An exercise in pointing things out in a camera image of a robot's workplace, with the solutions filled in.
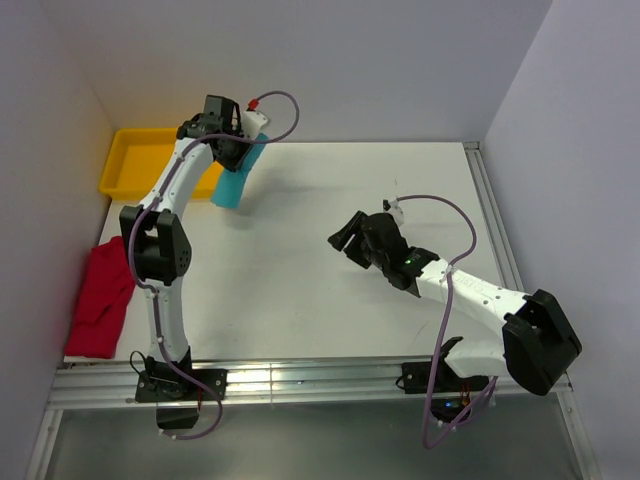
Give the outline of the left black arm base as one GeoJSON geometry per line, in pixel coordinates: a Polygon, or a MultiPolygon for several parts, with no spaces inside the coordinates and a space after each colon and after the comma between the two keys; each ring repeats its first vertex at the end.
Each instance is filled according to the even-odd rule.
{"type": "Polygon", "coordinates": [[[155,404],[157,426],[181,433],[196,425],[205,401],[224,399],[228,371],[221,368],[194,369],[190,352],[173,365],[197,383],[140,351],[129,356],[129,366],[137,375],[134,401],[155,404]]]}

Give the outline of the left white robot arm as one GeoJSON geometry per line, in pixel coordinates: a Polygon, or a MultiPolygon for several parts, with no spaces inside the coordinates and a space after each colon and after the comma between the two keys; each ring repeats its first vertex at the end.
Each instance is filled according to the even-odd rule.
{"type": "Polygon", "coordinates": [[[224,96],[207,96],[202,112],[176,132],[167,166],[149,193],[119,215],[129,267],[148,302],[152,340],[142,378],[158,382],[172,399],[183,399],[195,386],[181,304],[183,278],[192,260],[182,215],[200,178],[213,165],[222,172],[214,187],[215,205],[238,207],[248,174],[261,153],[267,118],[258,100],[247,108],[224,96]]]}

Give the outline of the teal t shirt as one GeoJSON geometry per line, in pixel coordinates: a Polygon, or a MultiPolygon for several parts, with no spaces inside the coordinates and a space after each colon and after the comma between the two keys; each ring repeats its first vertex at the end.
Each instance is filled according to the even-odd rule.
{"type": "Polygon", "coordinates": [[[239,170],[222,170],[210,197],[213,205],[224,209],[239,207],[248,176],[264,148],[265,144],[251,145],[239,170]]]}

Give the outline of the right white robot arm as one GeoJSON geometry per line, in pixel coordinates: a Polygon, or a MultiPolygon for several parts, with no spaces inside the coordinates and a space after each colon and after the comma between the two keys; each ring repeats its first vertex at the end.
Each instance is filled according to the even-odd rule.
{"type": "Polygon", "coordinates": [[[359,211],[328,242],[360,267],[376,267],[393,287],[450,304],[492,332],[491,340],[457,336],[443,343],[432,368],[443,389],[455,389],[467,379],[508,376],[544,396],[582,351],[552,294],[509,290],[453,269],[439,255],[409,245],[389,213],[359,211]]]}

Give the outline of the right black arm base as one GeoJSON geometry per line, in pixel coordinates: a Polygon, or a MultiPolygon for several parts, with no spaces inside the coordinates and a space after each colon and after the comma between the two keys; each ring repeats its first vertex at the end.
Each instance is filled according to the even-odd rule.
{"type": "MultiPolygon", "coordinates": [[[[445,363],[444,359],[461,340],[461,336],[453,337],[442,345],[437,365],[433,393],[454,393],[452,397],[431,401],[431,415],[444,423],[451,423],[471,402],[472,392],[481,392],[489,384],[487,376],[461,378],[445,363]]],[[[407,395],[424,394],[427,392],[430,371],[431,361],[402,363],[401,375],[395,385],[407,395]]]]}

